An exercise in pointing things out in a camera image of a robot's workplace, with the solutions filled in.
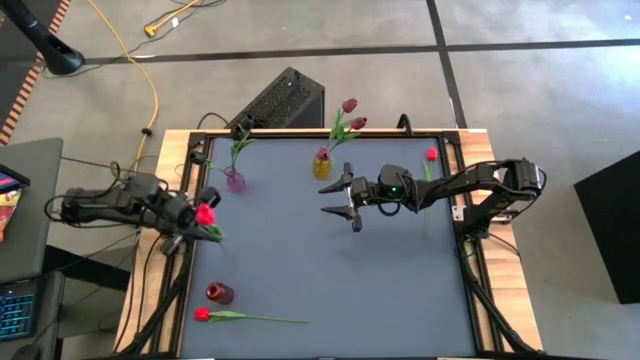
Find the small vase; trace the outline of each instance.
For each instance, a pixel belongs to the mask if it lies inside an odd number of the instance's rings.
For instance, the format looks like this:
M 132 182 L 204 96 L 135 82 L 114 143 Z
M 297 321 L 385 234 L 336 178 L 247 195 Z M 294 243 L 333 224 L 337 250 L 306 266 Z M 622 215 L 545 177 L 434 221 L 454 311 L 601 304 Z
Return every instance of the small vase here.
M 233 301 L 236 292 L 221 282 L 213 282 L 207 287 L 207 298 L 222 305 L 229 305 Z
M 224 169 L 224 174 L 227 176 L 227 186 L 232 192 L 243 192 L 247 187 L 244 176 L 231 166 Z
M 321 159 L 317 156 L 313 157 L 313 176 L 316 180 L 331 179 L 331 161 Z

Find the yellow glass vase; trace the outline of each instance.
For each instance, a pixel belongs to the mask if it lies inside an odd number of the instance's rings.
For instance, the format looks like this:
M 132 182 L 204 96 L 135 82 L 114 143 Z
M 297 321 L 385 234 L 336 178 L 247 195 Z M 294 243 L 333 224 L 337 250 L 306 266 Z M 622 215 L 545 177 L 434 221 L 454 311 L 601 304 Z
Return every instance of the yellow glass vase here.
M 331 179 L 331 161 L 313 157 L 313 176 L 317 180 Z

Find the gray tabletop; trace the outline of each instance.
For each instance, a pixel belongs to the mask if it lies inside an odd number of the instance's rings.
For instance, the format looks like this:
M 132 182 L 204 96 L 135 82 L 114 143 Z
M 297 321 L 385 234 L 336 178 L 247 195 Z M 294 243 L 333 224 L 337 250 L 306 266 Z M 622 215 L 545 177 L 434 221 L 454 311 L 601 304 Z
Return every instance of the gray tabletop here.
M 54 272 L 42 277 L 40 291 L 40 307 L 38 325 L 35 335 L 30 338 L 22 338 L 0 342 L 0 359 L 11 359 L 11 356 L 19 348 L 33 343 L 38 334 L 44 333 L 38 339 L 40 348 L 40 360 L 53 360 L 58 339 L 58 310 L 62 303 L 64 288 L 64 276 L 60 272 Z
M 364 228 L 320 212 L 346 204 L 346 192 L 320 195 L 311 163 L 326 140 L 258 140 L 239 157 L 244 193 L 230 193 L 224 175 L 208 185 L 221 190 L 217 222 L 227 234 L 224 251 L 197 243 L 180 355 L 184 358 L 416 357 L 473 355 L 469 311 L 449 203 L 424 213 L 402 209 L 385 217 L 363 208 Z M 229 163 L 231 141 L 217 139 L 211 158 Z M 350 161 L 356 176 L 375 181 L 384 164 L 423 178 L 421 160 L 434 139 L 358 139 L 334 152 L 340 175 Z M 433 168 L 443 175 L 442 164 Z M 206 286 L 233 287 L 229 306 L 214 304 Z M 309 320 L 309 324 L 237 320 L 201 323 L 199 306 L 251 315 Z
M 31 179 L 0 243 L 0 284 L 37 276 L 49 232 L 44 204 L 56 191 L 62 139 L 32 141 L 0 148 L 0 164 Z

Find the gray floor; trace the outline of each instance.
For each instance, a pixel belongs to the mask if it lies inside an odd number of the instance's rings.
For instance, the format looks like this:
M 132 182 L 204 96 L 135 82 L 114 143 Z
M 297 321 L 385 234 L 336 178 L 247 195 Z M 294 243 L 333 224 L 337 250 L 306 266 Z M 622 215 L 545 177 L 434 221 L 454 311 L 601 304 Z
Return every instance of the gray floor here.
M 130 47 L 146 40 L 145 22 L 174 5 L 97 3 Z M 438 0 L 437 5 L 448 44 L 640 37 L 640 4 L 631 0 Z M 85 0 L 73 1 L 60 35 L 87 57 L 120 54 Z M 200 10 L 138 54 L 429 45 L 434 39 L 422 0 L 229 0 Z M 552 354 L 635 359 L 640 353 L 640 306 L 616 303 L 572 187 L 640 148 L 639 59 L 637 47 L 451 54 L 469 127 L 489 129 L 498 158 L 526 156 L 550 176 L 546 193 L 514 229 L 542 341 Z M 417 127 L 455 126 L 436 53 L 156 63 L 145 65 L 160 97 L 157 136 L 146 153 L 158 153 L 164 130 L 191 128 L 205 112 L 233 117 L 286 66 L 327 87 L 329 114 L 341 100 L 357 97 L 358 112 L 371 126 L 393 126 L 403 112 Z M 60 136 L 67 156 L 128 164 L 151 110 L 147 84 L 130 65 L 40 79 L 12 143 Z M 221 127 L 215 120 L 207 124 Z M 142 166 L 154 167 L 153 160 Z M 110 180 L 107 170 L 63 163 L 58 189 L 104 187 Z M 82 231 L 91 230 L 54 226 L 50 243 L 89 253 L 126 233 Z M 130 246 L 106 254 L 106 261 L 117 263 Z M 71 302 L 91 289 L 70 286 L 65 298 Z M 84 313 L 107 315 L 122 303 L 121 294 L 104 290 L 103 295 L 70 311 L 68 334 L 97 328 L 97 319 L 79 320 Z M 104 354 L 112 338 L 105 333 L 72 338 L 63 358 Z

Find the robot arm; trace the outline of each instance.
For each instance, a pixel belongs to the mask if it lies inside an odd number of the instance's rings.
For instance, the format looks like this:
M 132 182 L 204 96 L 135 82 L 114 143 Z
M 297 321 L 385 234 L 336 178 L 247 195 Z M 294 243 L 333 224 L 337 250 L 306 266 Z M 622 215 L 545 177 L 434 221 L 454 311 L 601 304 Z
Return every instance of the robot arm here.
M 502 181 L 494 177 L 494 173 L 501 169 L 506 169 Z M 491 195 L 482 203 L 467 206 L 459 216 L 465 234 L 485 237 L 494 216 L 516 201 L 535 200 L 542 192 L 542 183 L 540 169 L 526 159 L 482 162 L 434 181 L 415 180 L 406 169 L 385 165 L 376 183 L 365 177 L 354 178 L 351 164 L 345 163 L 340 179 L 319 192 L 325 194 L 345 189 L 348 205 L 321 210 L 352 221 L 354 232 L 362 229 L 362 218 L 358 213 L 362 206 L 376 205 L 383 215 L 394 216 L 401 205 L 417 213 L 442 198 L 474 190 L 490 190 Z M 382 207 L 389 203 L 396 204 L 394 211 L 388 212 Z
M 220 194 L 215 188 L 207 188 L 201 202 L 215 207 Z M 167 191 L 156 176 L 139 173 L 107 190 L 68 190 L 60 218 L 67 224 L 107 220 L 153 228 L 160 235 L 171 237 L 163 246 L 165 255 L 170 255 L 183 240 L 219 241 L 196 223 L 195 214 L 184 192 Z

